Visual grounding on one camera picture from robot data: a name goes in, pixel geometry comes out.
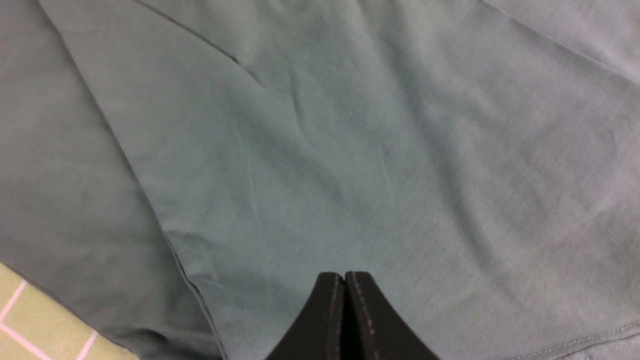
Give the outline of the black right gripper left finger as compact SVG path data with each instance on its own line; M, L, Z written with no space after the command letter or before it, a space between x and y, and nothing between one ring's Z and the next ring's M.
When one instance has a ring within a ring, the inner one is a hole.
M268 360L339 360L345 281L334 272L318 274L297 318Z

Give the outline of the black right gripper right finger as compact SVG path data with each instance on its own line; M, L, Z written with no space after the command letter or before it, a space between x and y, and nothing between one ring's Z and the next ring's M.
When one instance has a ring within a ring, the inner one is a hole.
M368 272L345 274L346 360L437 360Z

